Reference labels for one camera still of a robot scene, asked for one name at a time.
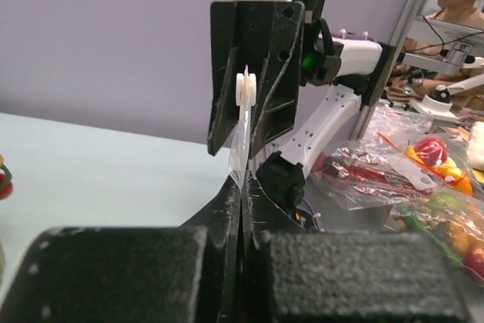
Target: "white plastic clip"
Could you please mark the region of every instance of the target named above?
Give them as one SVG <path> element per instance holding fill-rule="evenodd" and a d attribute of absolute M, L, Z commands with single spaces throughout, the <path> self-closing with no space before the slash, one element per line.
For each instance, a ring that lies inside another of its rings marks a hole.
<path fill-rule="evenodd" d="M 237 74 L 235 92 L 235 104 L 241 106 L 246 101 L 249 106 L 256 104 L 257 78 L 255 73 L 249 73 L 249 67 L 245 66 L 244 73 Z"/>

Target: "gray wall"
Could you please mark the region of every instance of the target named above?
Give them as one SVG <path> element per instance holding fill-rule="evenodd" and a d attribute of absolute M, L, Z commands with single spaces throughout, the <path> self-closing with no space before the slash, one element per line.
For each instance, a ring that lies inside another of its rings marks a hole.
<path fill-rule="evenodd" d="M 0 112 L 205 142 L 211 1 L 0 0 Z M 403 1 L 327 0 L 324 16 L 385 41 Z"/>

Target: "metal frame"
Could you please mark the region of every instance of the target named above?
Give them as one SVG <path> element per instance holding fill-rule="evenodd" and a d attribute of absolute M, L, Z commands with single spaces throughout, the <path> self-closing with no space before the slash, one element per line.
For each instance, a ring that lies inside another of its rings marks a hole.
<path fill-rule="evenodd" d="M 403 5 L 402 11 L 400 12 L 400 17 L 396 22 L 395 28 L 393 29 L 392 37 L 390 38 L 389 44 L 394 45 L 397 48 L 396 55 L 393 62 L 396 62 L 399 52 L 405 43 L 408 31 L 417 15 L 418 11 L 424 0 L 407 0 Z M 381 82 L 386 82 L 388 77 L 383 77 Z M 376 104 L 372 107 L 365 107 L 360 113 L 358 121 L 356 122 L 355 128 L 353 129 L 352 138 L 361 138 L 370 123 L 371 117 L 373 116 Z"/>

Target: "green led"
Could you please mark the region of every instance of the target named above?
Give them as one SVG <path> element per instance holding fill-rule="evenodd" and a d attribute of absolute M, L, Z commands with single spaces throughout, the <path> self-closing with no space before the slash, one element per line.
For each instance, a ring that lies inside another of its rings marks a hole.
<path fill-rule="evenodd" d="M 313 54 L 308 54 L 302 60 L 301 67 L 305 70 L 311 69 L 315 63 L 315 56 Z"/>

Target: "white table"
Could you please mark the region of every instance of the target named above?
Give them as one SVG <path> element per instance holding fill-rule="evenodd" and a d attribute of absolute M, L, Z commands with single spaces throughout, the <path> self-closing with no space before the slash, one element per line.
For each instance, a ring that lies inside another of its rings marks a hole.
<path fill-rule="evenodd" d="M 61 226 L 178 226 L 228 175 L 228 150 L 0 113 L 14 193 L 0 202 L 3 302 L 26 249 Z"/>

